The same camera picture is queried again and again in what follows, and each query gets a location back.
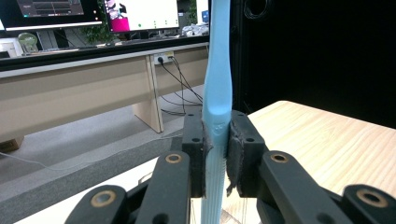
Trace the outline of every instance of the green plant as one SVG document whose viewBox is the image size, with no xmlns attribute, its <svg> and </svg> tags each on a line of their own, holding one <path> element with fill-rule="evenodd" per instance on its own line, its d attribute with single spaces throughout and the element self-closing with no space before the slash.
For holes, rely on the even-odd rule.
<svg viewBox="0 0 396 224">
<path fill-rule="evenodd" d="M 100 16 L 102 19 L 102 24 L 97 25 L 97 26 L 92 26 L 92 27 L 83 27 L 80 28 L 79 30 L 81 31 L 82 34 L 85 35 L 85 38 L 87 39 L 88 43 L 90 44 L 96 44 L 96 43 L 108 43 L 113 41 L 114 39 L 117 39 L 116 36 L 111 34 L 108 30 L 108 23 L 106 19 L 106 14 L 105 14 L 105 8 L 103 5 L 103 2 L 101 0 L 98 0 L 98 5 L 99 5 L 99 11 L 100 11 Z"/>
<path fill-rule="evenodd" d="M 190 0 L 189 21 L 190 21 L 190 24 L 198 23 L 197 1 L 196 0 Z"/>
</svg>

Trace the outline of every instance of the brown box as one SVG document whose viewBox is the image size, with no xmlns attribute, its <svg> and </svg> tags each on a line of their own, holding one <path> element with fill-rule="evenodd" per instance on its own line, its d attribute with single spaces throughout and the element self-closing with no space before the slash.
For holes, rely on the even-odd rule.
<svg viewBox="0 0 396 224">
<path fill-rule="evenodd" d="M 9 152 L 21 147 L 24 136 L 0 143 L 0 152 Z"/>
</svg>

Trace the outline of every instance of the wooden table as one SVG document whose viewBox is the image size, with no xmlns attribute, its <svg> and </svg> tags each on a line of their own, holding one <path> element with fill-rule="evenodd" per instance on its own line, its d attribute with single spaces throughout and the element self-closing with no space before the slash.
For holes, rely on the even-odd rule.
<svg viewBox="0 0 396 224">
<path fill-rule="evenodd" d="M 342 194 L 346 185 L 366 184 L 396 197 L 396 130 L 285 101 L 269 105 L 248 117 L 271 150 L 294 156 L 322 187 Z M 129 175 L 133 174 L 135 178 L 146 175 L 154 164 L 155 161 L 151 161 L 150 165 L 137 168 L 141 171 L 131 170 L 107 184 L 129 190 L 133 187 Z M 84 194 L 58 203 L 21 223 L 43 218 L 51 223 L 58 223 L 61 218 L 60 222 L 63 222 Z M 191 223 L 200 223 L 199 201 L 193 199 Z M 260 223 L 256 200 L 240 199 L 234 190 L 229 198 L 224 198 L 221 223 Z"/>
</svg>

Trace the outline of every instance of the metal ring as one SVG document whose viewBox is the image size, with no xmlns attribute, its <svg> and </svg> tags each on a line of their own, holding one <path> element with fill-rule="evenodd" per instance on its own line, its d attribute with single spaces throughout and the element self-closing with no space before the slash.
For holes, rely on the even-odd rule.
<svg viewBox="0 0 396 224">
<path fill-rule="evenodd" d="M 287 157 L 285 157 L 284 155 L 282 155 L 282 154 L 273 154 L 273 155 L 271 155 L 271 160 L 276 161 L 276 162 L 282 162 L 282 163 L 285 163 L 285 162 L 289 161 L 289 159 Z"/>
<path fill-rule="evenodd" d="M 109 198 L 106 201 L 100 202 L 99 197 L 108 195 Z M 116 193 L 113 190 L 103 190 L 95 194 L 91 199 L 91 204 L 93 207 L 105 207 L 113 203 L 116 200 Z"/>
<path fill-rule="evenodd" d="M 360 200 L 370 204 L 371 206 L 380 207 L 380 208 L 388 207 L 387 199 L 384 198 L 384 196 L 382 196 L 378 192 L 375 192 L 373 190 L 359 189 L 356 192 L 356 195 Z"/>
<path fill-rule="evenodd" d="M 178 154 L 170 154 L 168 155 L 165 160 L 169 163 L 179 163 L 181 162 L 181 156 Z"/>
</svg>

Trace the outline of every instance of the white device on desk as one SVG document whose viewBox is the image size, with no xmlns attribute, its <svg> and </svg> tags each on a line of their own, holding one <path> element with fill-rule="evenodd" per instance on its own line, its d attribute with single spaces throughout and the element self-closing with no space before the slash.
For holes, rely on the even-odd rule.
<svg viewBox="0 0 396 224">
<path fill-rule="evenodd" d="M 7 51 L 11 58 L 22 56 L 23 54 L 18 38 L 1 38 L 0 51 Z"/>
</svg>

